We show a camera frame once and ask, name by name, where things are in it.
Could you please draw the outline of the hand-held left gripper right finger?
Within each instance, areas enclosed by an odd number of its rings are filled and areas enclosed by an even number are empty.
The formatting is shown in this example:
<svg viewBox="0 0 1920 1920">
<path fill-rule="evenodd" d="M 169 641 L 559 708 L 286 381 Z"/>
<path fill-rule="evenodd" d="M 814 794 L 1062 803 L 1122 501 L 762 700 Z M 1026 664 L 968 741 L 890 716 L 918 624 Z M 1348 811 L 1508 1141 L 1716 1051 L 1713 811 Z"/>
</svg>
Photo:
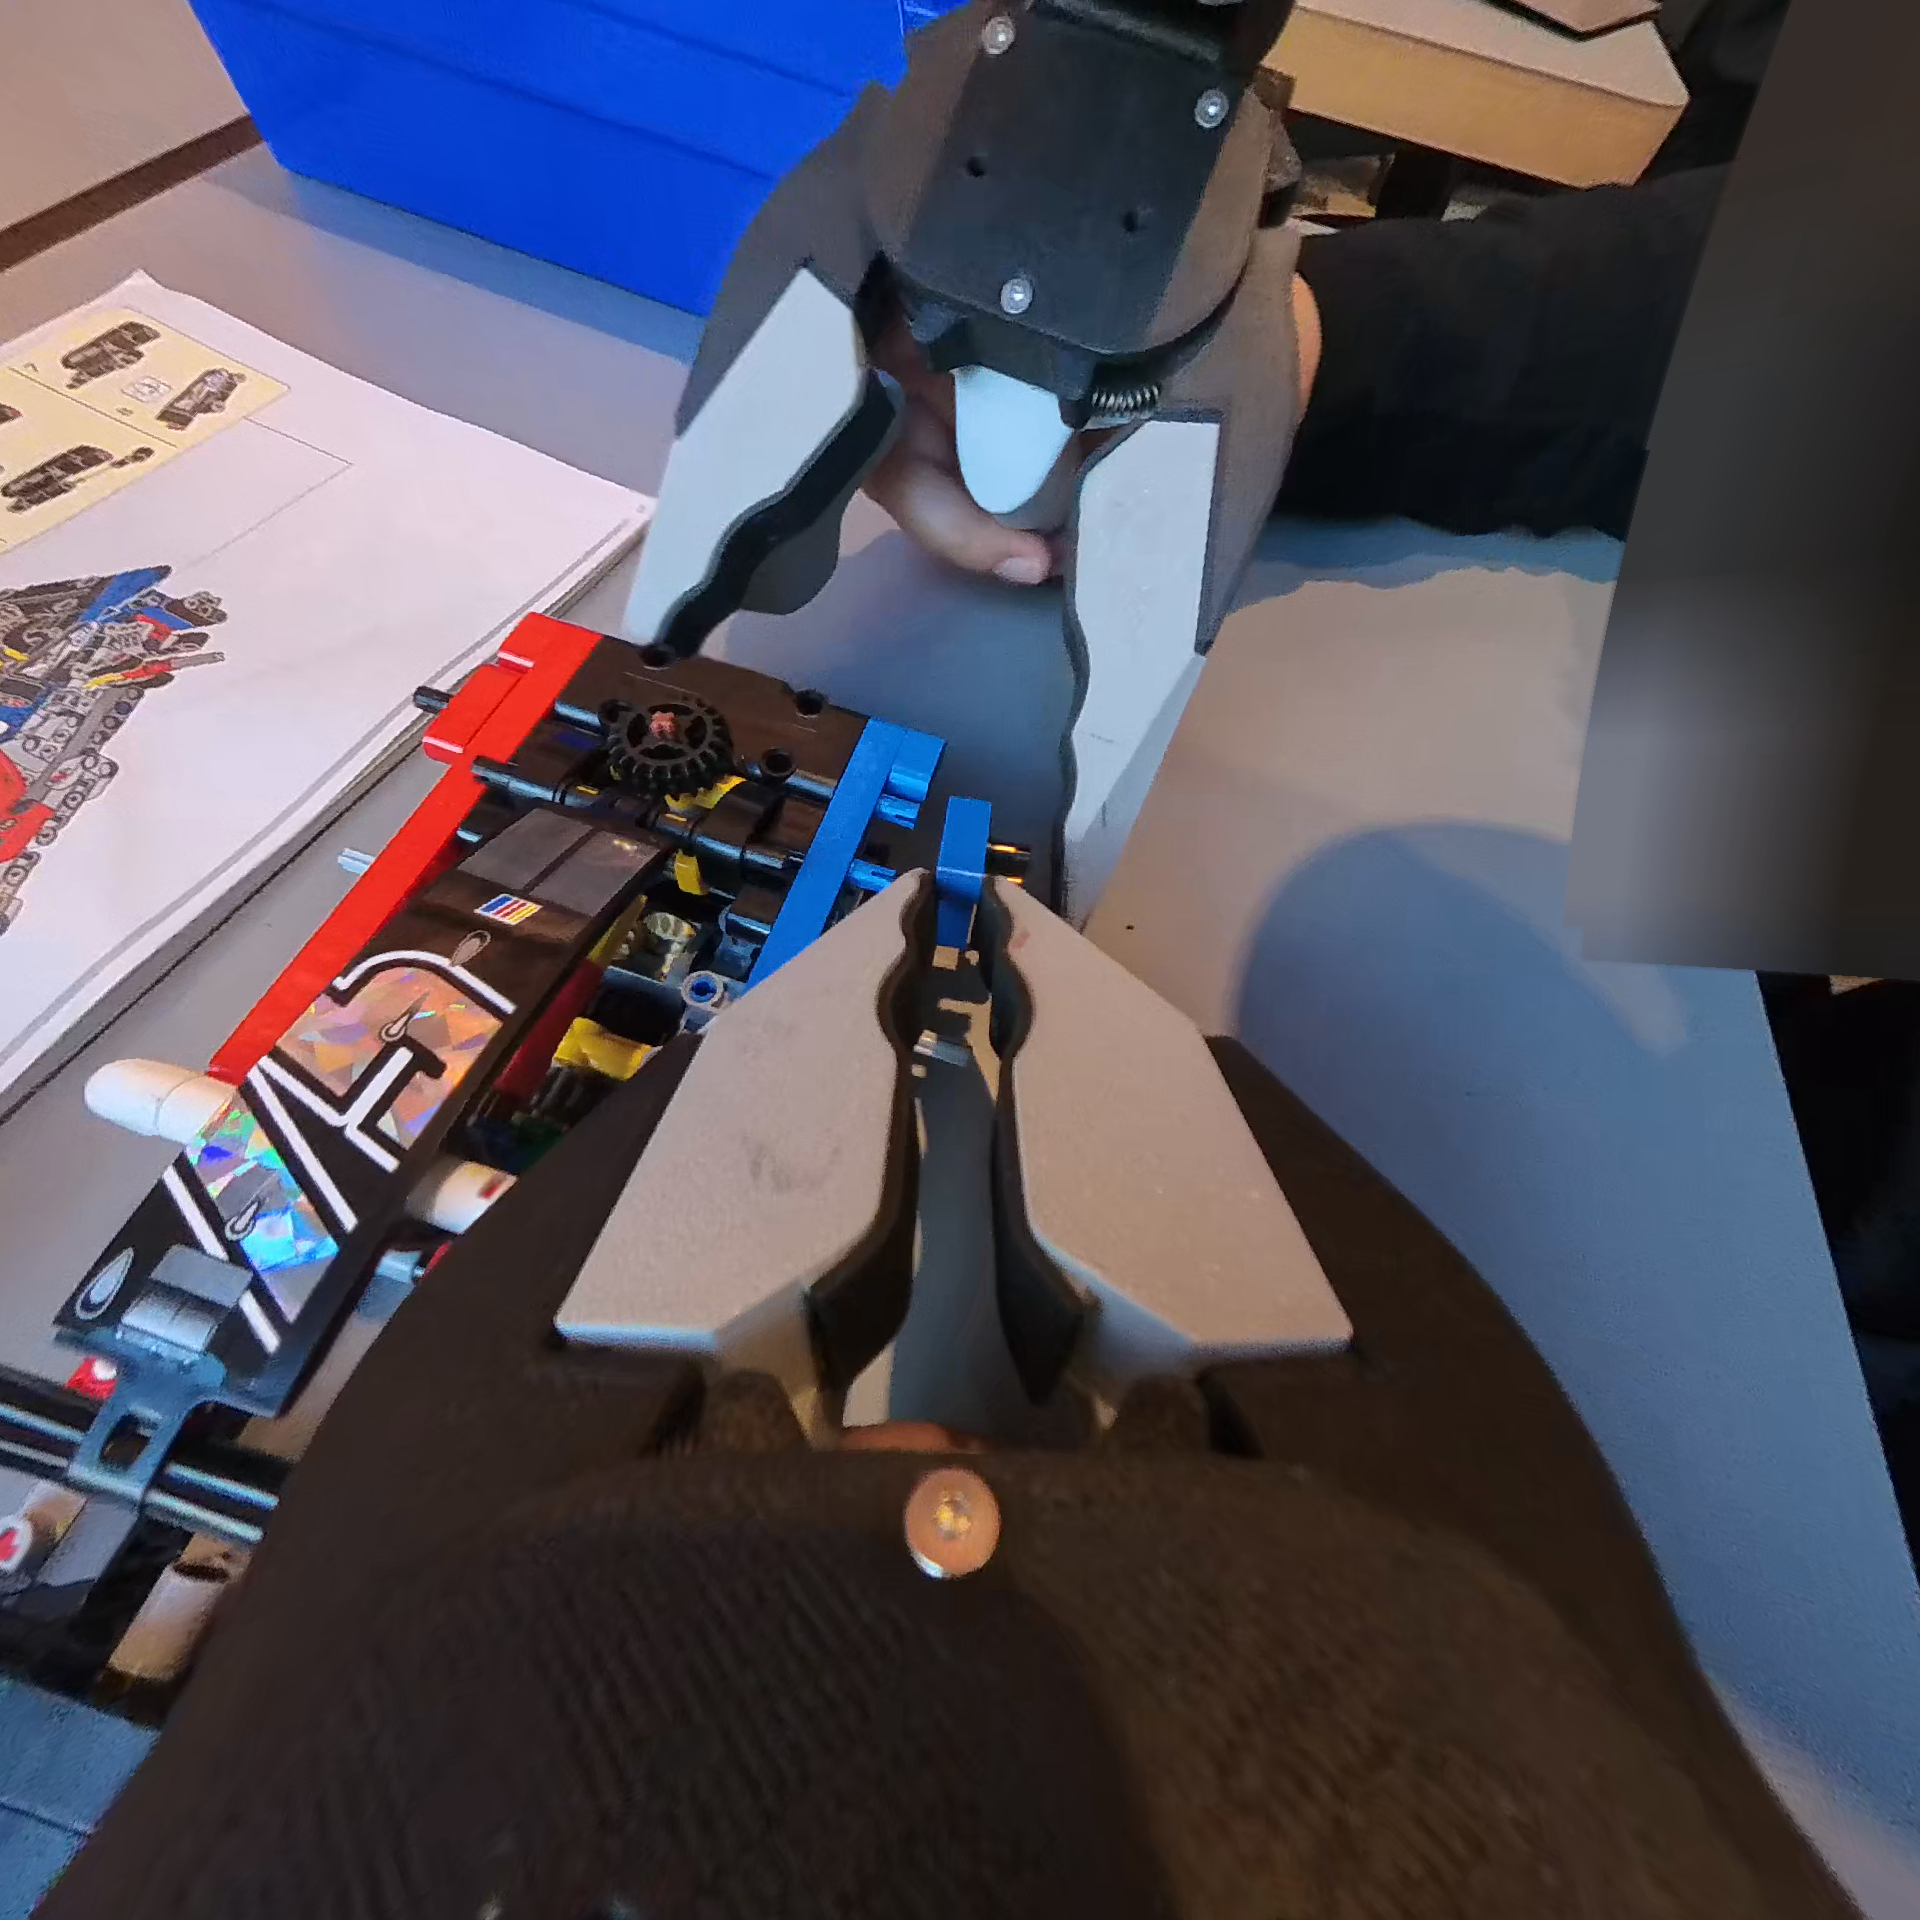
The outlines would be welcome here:
<svg viewBox="0 0 1920 1920">
<path fill-rule="evenodd" d="M 1352 1321 L 1202 1032 L 1010 880 L 981 896 L 999 1328 L 1024 1394 L 1343 1354 Z"/>
</svg>

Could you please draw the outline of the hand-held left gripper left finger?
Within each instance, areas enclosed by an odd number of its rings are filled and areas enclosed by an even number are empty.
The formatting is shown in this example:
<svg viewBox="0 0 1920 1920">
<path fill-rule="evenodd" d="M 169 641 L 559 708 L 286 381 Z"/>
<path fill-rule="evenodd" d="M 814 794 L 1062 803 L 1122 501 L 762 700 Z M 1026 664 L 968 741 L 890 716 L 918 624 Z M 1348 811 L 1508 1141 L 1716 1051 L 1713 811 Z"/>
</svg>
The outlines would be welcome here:
<svg viewBox="0 0 1920 1920">
<path fill-rule="evenodd" d="M 556 1328 L 762 1374 L 806 1437 L 904 1321 L 933 878 L 909 870 L 697 1037 Z"/>
</svg>

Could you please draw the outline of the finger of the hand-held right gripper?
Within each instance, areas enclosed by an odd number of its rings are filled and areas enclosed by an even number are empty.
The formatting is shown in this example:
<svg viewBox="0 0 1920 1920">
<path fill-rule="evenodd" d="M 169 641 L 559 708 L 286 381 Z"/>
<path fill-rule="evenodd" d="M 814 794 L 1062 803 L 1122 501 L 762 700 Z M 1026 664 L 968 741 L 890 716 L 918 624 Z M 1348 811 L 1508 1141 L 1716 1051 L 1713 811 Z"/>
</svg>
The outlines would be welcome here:
<svg viewBox="0 0 1920 1920">
<path fill-rule="evenodd" d="M 735 612 L 804 608 L 839 563 L 847 504 L 901 412 L 853 304 L 794 270 L 676 434 L 624 641 L 686 658 Z"/>
<path fill-rule="evenodd" d="M 1061 880 L 1070 922 L 1092 917 L 1197 683 L 1218 440 L 1210 418 L 1156 418 L 1080 474 L 1068 590 L 1078 658 Z"/>
</svg>

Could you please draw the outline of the blue L-shaped toy beam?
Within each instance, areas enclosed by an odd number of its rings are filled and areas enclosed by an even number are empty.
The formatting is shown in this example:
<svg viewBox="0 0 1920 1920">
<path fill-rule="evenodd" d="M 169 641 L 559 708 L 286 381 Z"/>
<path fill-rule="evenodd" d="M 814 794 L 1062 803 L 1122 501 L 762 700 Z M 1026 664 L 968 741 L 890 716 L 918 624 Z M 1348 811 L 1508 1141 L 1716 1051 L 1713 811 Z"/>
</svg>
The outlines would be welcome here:
<svg viewBox="0 0 1920 1920">
<path fill-rule="evenodd" d="M 975 909 L 990 876 L 991 805 L 973 798 L 948 798 L 933 866 L 936 884 L 935 958 L 959 958 L 968 950 Z"/>
</svg>

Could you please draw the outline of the partly built toy car chassis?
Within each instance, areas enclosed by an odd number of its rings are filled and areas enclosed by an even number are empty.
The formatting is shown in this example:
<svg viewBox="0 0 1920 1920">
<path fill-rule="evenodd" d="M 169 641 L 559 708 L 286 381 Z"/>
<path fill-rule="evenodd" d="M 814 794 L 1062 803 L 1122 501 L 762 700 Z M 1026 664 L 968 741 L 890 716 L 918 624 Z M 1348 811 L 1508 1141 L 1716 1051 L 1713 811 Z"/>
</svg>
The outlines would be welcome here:
<svg viewBox="0 0 1920 1920">
<path fill-rule="evenodd" d="M 346 1317 L 658 1051 L 912 856 L 941 737 L 748 665 L 525 617 L 421 689 L 438 780 L 202 1072 L 86 1101 L 172 1157 L 86 1229 L 62 1384 L 5 1370 L 5 1680 L 95 1697 L 162 1568 L 250 1548 L 286 1416 Z"/>
</svg>

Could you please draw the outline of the person's right hand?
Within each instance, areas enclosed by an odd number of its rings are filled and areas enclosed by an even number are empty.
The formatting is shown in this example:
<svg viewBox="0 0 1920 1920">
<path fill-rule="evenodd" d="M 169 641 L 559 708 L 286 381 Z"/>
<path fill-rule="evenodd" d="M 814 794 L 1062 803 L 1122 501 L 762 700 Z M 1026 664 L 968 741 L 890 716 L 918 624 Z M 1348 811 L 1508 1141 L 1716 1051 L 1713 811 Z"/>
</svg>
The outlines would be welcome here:
<svg viewBox="0 0 1920 1920">
<path fill-rule="evenodd" d="M 1044 586 L 1062 573 L 1056 538 L 1017 531 L 981 510 L 956 448 L 952 380 L 927 368 L 902 331 L 877 352 L 901 389 L 898 427 L 862 492 L 929 558 L 1006 586 Z"/>
</svg>

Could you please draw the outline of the blue plastic bin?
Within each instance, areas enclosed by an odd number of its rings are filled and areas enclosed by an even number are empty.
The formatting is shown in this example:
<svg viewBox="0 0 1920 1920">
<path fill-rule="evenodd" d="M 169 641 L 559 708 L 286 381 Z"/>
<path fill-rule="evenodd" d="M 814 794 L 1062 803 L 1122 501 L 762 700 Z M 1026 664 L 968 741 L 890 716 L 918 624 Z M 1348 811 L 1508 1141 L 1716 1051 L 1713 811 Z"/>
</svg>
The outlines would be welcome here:
<svg viewBox="0 0 1920 1920">
<path fill-rule="evenodd" d="M 945 2 L 193 2 L 277 162 L 679 310 Z"/>
</svg>

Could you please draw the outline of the wooden table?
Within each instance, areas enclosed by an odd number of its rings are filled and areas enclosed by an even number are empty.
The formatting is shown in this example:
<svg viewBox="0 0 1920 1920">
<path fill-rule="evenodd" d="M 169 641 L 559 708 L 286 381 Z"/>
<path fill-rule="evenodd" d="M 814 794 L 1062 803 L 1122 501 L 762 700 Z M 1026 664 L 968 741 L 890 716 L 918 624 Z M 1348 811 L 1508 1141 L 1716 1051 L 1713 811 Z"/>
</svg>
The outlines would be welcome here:
<svg viewBox="0 0 1920 1920">
<path fill-rule="evenodd" d="M 1636 180 L 1688 105 L 1656 2 L 1298 2 L 1293 109 L 1549 186 Z"/>
</svg>

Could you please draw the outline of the open building instruction booklet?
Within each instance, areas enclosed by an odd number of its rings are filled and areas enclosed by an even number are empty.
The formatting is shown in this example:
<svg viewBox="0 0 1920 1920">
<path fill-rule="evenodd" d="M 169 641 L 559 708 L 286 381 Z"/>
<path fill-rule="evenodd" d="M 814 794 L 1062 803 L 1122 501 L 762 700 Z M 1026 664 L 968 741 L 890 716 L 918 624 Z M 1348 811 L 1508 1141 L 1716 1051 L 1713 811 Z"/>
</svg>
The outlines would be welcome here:
<svg viewBox="0 0 1920 1920">
<path fill-rule="evenodd" d="M 1 389 L 12 1110 L 653 501 L 142 272 L 5 342 Z"/>
</svg>

